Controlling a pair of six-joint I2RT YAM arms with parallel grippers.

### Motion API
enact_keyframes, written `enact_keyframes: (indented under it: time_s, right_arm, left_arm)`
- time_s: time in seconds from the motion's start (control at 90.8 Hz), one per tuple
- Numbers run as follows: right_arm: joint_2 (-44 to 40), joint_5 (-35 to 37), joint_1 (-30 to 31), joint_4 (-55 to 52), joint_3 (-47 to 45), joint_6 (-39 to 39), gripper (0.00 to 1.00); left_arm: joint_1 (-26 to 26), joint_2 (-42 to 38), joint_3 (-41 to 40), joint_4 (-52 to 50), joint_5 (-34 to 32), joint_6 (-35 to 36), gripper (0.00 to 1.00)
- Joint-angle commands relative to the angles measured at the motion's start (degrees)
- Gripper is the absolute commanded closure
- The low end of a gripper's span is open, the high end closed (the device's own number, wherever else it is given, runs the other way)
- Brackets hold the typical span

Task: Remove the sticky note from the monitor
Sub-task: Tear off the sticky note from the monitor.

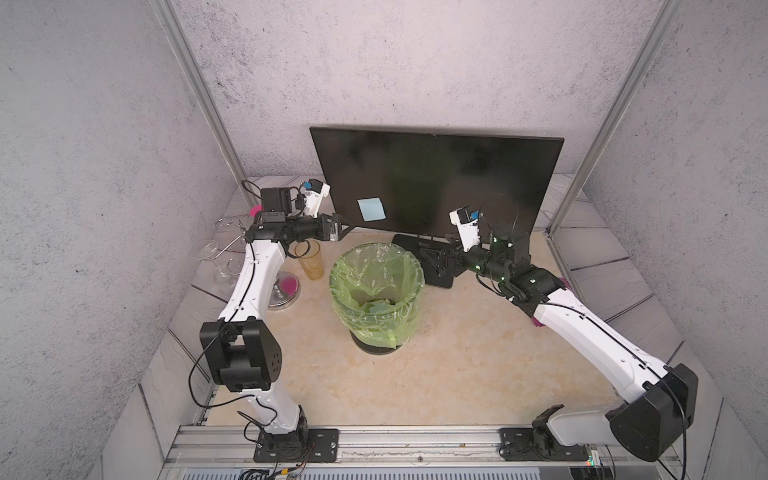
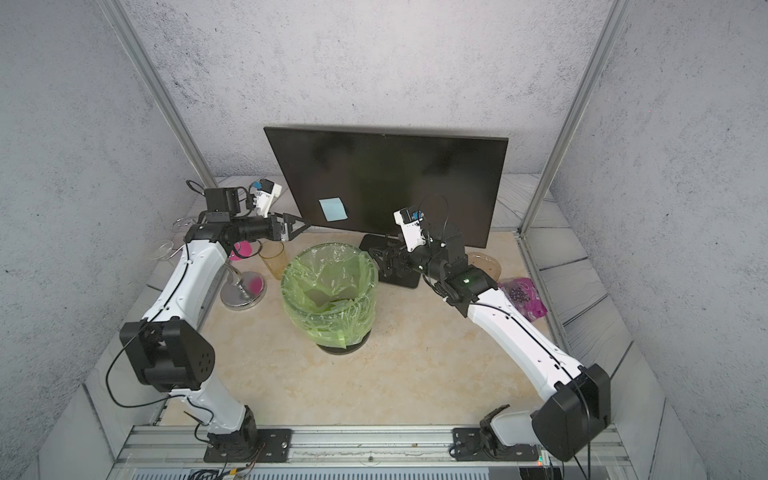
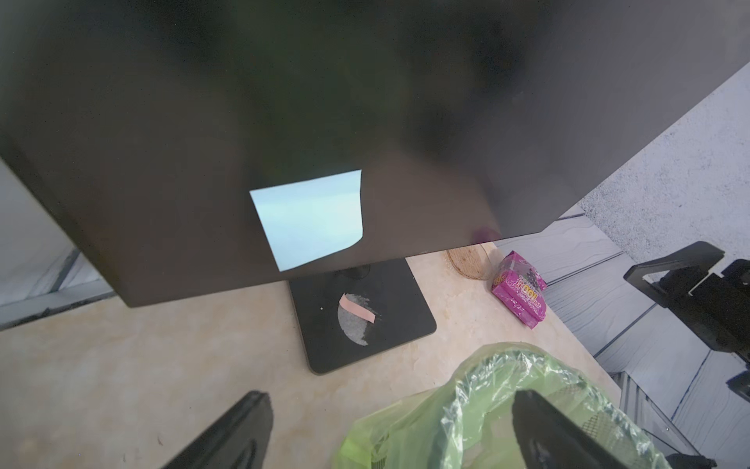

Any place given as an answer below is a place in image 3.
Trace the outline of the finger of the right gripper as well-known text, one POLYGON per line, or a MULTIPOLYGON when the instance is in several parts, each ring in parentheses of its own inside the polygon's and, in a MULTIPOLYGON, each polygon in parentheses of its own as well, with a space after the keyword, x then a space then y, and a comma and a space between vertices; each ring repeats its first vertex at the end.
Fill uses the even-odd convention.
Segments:
POLYGON ((691 293, 710 274, 716 274, 712 269, 724 257, 724 250, 708 242, 695 242, 668 256, 632 266, 624 279, 672 312, 701 340, 696 334, 701 312, 691 293))

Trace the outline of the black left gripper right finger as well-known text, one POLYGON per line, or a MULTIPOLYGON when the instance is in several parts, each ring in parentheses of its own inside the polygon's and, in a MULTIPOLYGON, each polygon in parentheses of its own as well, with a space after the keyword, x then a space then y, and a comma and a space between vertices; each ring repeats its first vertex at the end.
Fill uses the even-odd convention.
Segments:
POLYGON ((515 394, 512 421, 527 468, 626 468, 533 390, 515 394))

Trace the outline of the pink sticky note strip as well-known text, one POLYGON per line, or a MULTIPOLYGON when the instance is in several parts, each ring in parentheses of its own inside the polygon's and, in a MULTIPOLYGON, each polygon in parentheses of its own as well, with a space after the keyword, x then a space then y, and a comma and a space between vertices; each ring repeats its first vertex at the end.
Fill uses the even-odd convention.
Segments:
POLYGON ((365 322, 375 323, 377 316, 367 308, 357 304, 357 302, 349 299, 347 295, 343 294, 339 300, 339 306, 346 312, 365 320, 365 322))

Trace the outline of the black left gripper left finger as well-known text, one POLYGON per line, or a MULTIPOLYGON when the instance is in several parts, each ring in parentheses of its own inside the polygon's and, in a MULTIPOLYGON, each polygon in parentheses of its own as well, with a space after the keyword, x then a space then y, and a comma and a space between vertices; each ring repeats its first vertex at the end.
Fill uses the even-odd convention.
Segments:
POLYGON ((270 395, 251 391, 163 468, 261 469, 271 430, 273 408, 270 395))

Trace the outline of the blue sticky note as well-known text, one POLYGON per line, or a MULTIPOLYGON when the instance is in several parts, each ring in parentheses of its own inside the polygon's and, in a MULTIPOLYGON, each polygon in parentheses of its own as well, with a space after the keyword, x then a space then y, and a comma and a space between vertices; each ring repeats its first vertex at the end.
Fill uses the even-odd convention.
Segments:
POLYGON ((363 238, 359 170, 250 192, 279 271, 348 249, 363 238))

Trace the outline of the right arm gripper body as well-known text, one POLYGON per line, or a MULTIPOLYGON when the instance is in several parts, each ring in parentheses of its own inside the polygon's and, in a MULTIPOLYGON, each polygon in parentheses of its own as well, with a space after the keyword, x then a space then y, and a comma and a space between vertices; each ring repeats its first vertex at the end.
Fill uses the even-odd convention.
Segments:
POLYGON ((713 351, 737 355, 745 371, 727 381, 728 388, 749 402, 749 261, 738 259, 710 274, 691 293, 701 315, 698 332, 713 351))

